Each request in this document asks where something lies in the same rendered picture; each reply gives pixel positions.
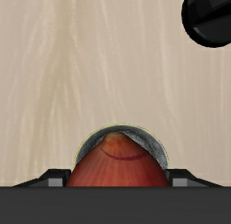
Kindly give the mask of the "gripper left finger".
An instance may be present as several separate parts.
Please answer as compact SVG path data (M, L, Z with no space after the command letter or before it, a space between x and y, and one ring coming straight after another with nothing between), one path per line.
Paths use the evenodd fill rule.
M39 178L16 184L16 187L65 187L70 175L70 169L49 169Z

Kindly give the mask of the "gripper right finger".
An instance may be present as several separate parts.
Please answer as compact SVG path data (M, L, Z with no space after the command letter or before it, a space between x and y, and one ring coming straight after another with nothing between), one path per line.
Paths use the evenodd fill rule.
M218 184L197 178L187 169L166 169L165 174L172 187L218 187Z

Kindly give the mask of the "dark grey bowl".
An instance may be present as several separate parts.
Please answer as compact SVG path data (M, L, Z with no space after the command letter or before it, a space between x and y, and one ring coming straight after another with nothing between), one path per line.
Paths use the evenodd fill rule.
M113 124L103 126L97 131L90 134L80 145L76 153L74 165L77 165L81 159L93 150L103 138L112 132L120 132L143 147L160 165L163 170L169 167L169 159L161 141L148 130L130 124Z

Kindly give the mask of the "red-brown onion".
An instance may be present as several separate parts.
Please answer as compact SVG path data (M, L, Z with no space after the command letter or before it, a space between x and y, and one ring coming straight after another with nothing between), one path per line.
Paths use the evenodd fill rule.
M112 132L75 166L67 187L168 187L158 162L127 135Z

